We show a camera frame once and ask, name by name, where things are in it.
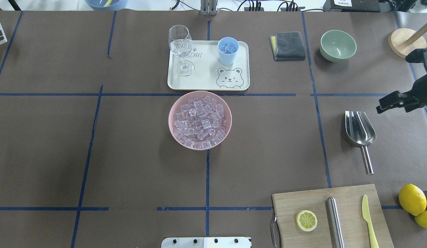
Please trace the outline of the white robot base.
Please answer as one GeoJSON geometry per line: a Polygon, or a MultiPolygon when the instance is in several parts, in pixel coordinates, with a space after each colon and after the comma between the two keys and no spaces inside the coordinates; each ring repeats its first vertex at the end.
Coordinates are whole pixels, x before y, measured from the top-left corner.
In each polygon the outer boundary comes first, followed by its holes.
{"type": "Polygon", "coordinates": [[[251,248],[250,237],[168,237],[162,248],[251,248]]]}

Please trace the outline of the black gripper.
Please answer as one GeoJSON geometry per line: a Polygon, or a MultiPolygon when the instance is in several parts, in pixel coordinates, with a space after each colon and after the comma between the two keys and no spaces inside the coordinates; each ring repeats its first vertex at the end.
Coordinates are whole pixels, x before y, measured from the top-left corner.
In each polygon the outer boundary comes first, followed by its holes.
{"type": "MultiPolygon", "coordinates": [[[[413,50],[405,57],[405,61],[427,64],[427,47],[413,50]]],[[[424,106],[427,107],[427,74],[416,80],[410,91],[405,93],[394,91],[379,99],[377,113],[381,114],[394,108],[405,108],[408,113],[424,106]]]]}

